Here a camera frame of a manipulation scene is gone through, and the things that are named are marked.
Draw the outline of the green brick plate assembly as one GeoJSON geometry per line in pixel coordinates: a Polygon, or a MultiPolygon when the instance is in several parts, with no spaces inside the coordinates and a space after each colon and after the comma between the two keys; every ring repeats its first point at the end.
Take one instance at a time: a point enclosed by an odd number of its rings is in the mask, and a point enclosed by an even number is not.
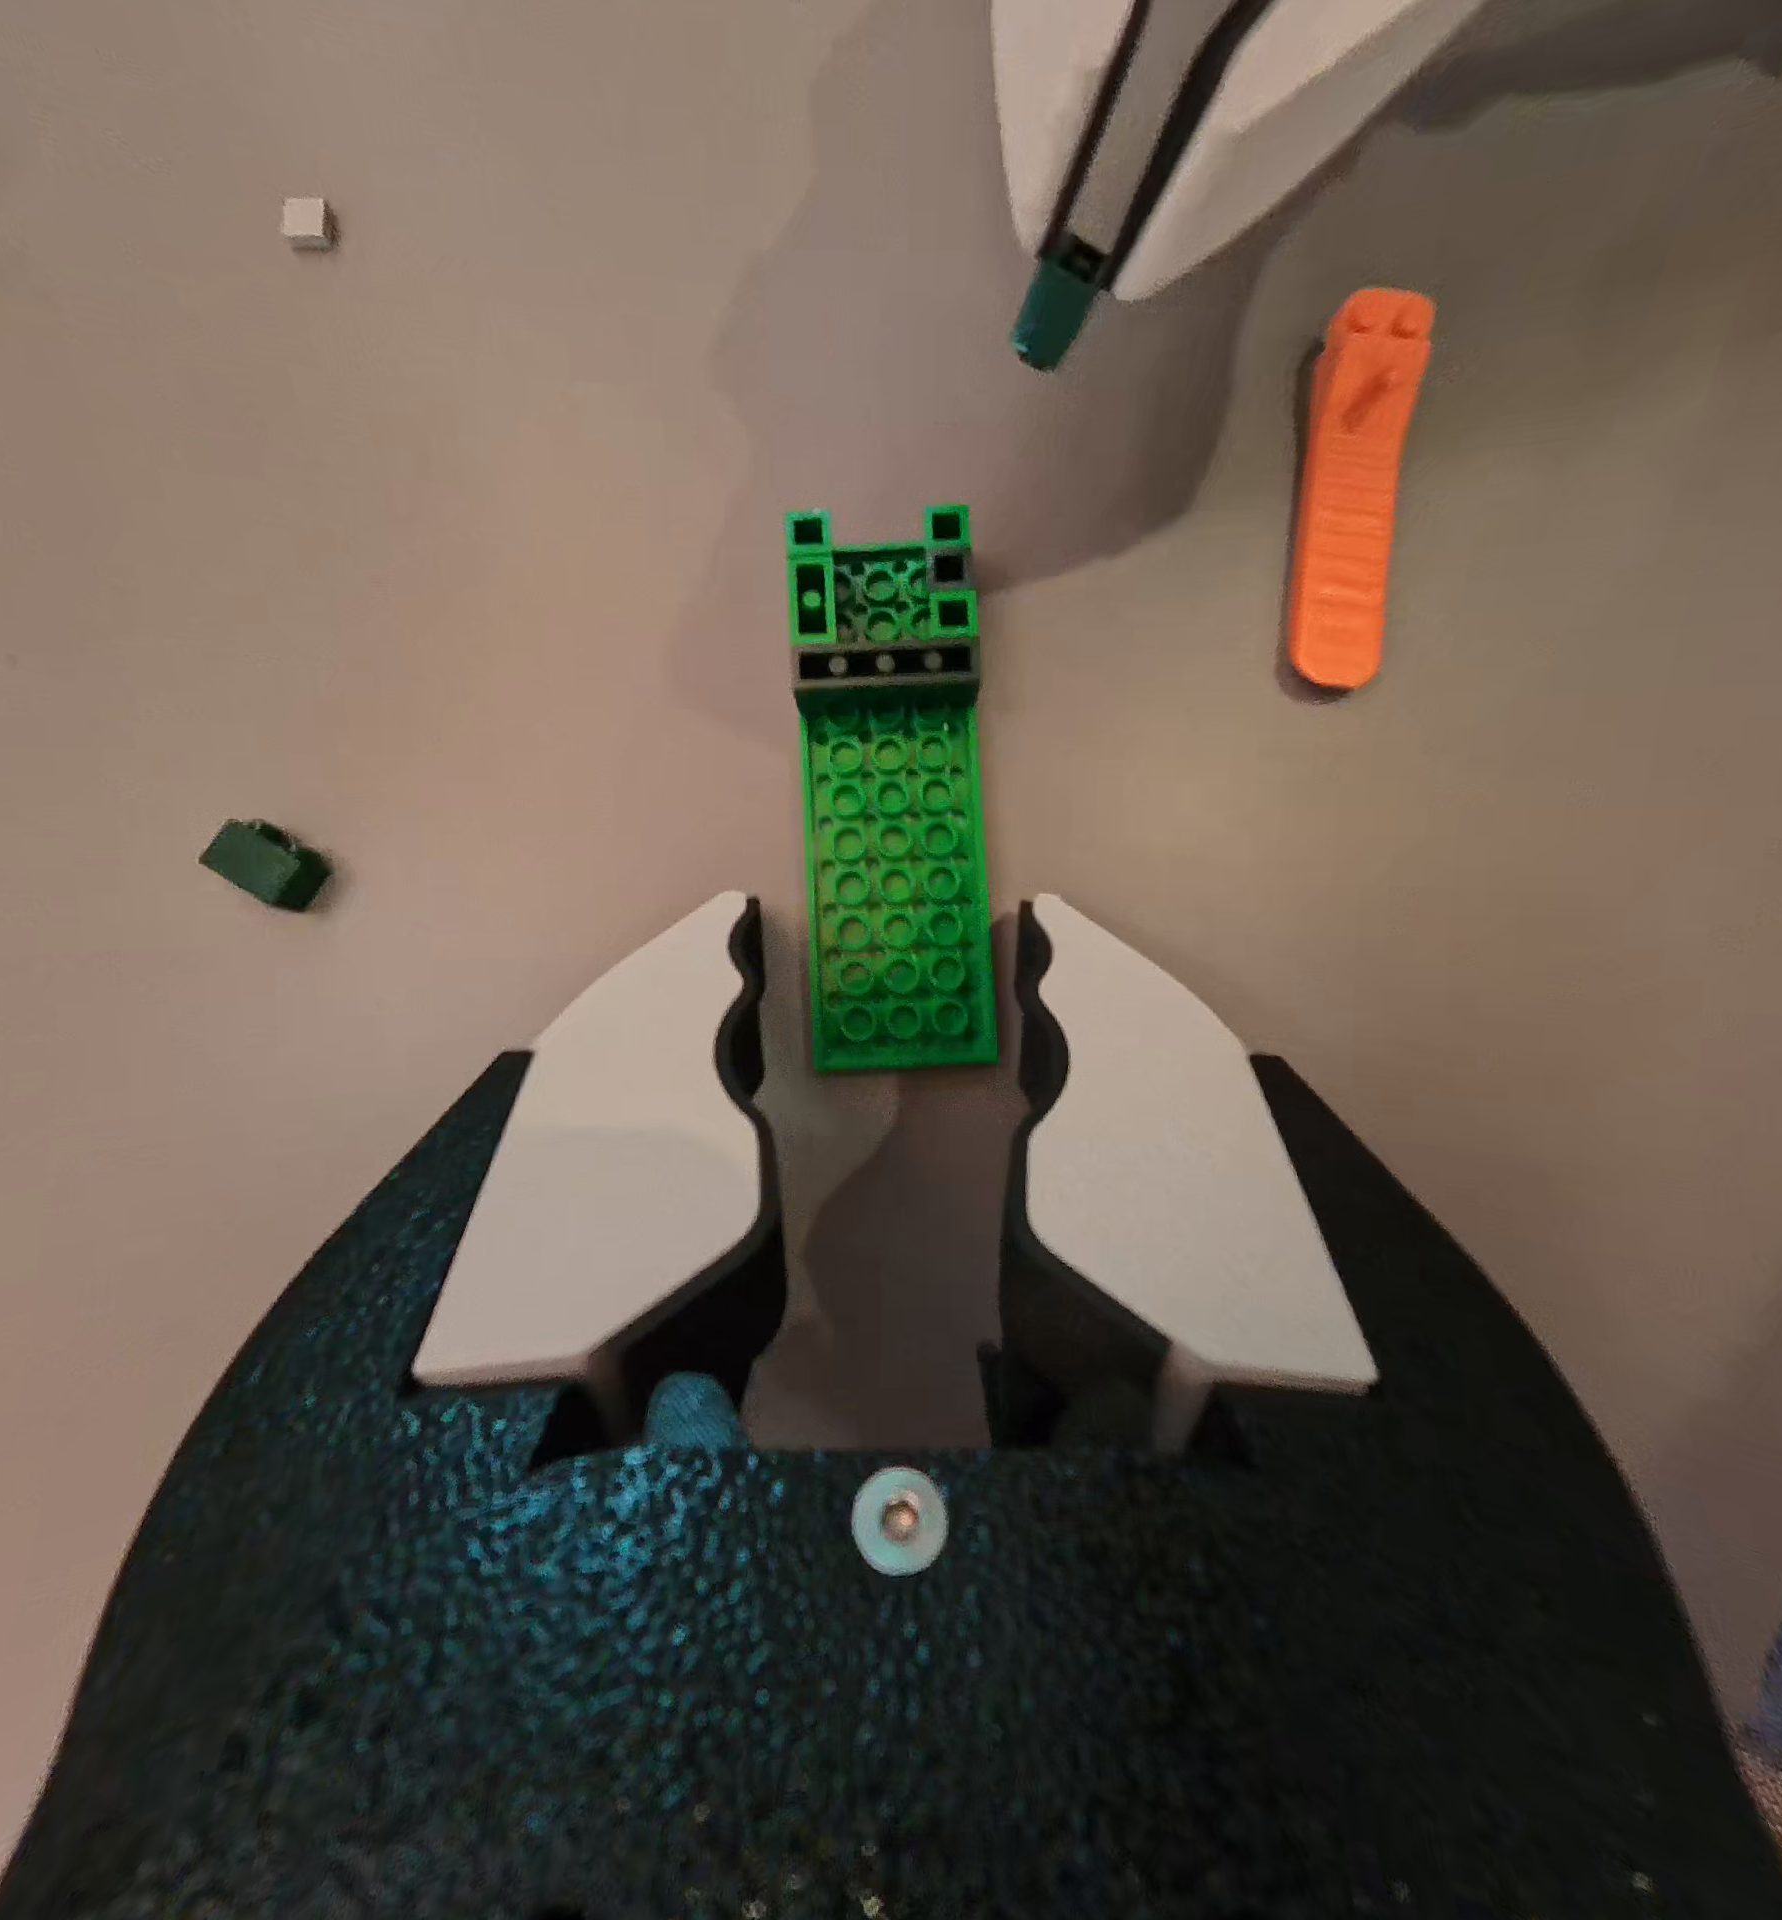
{"type": "Polygon", "coordinates": [[[932,504],[913,540],[861,543],[792,511],[782,547],[812,1068],[995,1063],[968,507],[932,504]]]}

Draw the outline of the orange brick separator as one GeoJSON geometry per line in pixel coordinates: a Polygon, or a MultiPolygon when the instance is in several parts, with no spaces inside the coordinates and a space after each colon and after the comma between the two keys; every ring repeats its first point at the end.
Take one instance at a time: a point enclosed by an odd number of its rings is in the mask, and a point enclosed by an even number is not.
{"type": "Polygon", "coordinates": [[[1427,294],[1360,287],[1334,311],[1312,367],[1284,653],[1317,691],[1356,691],[1384,663],[1400,480],[1433,319],[1427,294]]]}

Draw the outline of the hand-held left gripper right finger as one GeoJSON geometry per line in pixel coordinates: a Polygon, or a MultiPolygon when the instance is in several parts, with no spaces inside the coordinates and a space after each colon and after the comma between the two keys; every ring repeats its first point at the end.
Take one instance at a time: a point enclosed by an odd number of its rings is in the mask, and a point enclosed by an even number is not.
{"type": "Polygon", "coordinates": [[[1234,1026],[1039,893],[1000,1217],[994,1436],[1211,1447],[1229,1388],[1358,1400],[1380,1363],[1234,1026]]]}

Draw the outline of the long dark green brick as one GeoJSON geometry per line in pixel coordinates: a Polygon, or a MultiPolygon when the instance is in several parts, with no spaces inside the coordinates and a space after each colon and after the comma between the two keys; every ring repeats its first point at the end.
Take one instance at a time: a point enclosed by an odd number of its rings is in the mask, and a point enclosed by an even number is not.
{"type": "Polygon", "coordinates": [[[1111,261],[1075,233],[1043,252],[1024,287],[1009,347],[1031,372],[1054,372],[1106,289],[1111,261]]]}

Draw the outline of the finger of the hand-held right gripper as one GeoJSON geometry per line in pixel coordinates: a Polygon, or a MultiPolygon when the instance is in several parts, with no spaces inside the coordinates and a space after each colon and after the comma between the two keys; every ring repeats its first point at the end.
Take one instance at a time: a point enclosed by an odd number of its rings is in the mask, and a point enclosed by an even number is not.
{"type": "Polygon", "coordinates": [[[1194,3],[994,2],[992,45],[1023,252],[1109,252],[1194,60],[1194,3]]]}
{"type": "Polygon", "coordinates": [[[1275,2],[1240,31],[1115,276],[1137,302],[1222,252],[1332,157],[1476,2],[1275,2]]]}

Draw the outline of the dark green sloped brick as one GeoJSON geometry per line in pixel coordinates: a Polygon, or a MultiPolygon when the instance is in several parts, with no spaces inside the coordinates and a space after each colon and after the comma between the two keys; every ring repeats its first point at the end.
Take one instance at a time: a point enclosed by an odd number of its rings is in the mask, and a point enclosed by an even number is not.
{"type": "Polygon", "coordinates": [[[308,911],[332,879],[319,850],[264,819],[227,819],[209,837],[199,865],[239,893],[287,914],[308,911]]]}

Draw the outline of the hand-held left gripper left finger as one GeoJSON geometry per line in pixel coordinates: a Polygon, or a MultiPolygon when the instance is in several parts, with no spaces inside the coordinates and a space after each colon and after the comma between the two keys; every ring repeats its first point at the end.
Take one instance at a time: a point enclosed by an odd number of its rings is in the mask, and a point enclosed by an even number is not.
{"type": "Polygon", "coordinates": [[[421,1388],[559,1382],[613,1443],[666,1377],[713,1379],[741,1412],[785,1303],[764,985],[759,898],[722,891],[538,1033],[410,1363],[421,1388]]]}

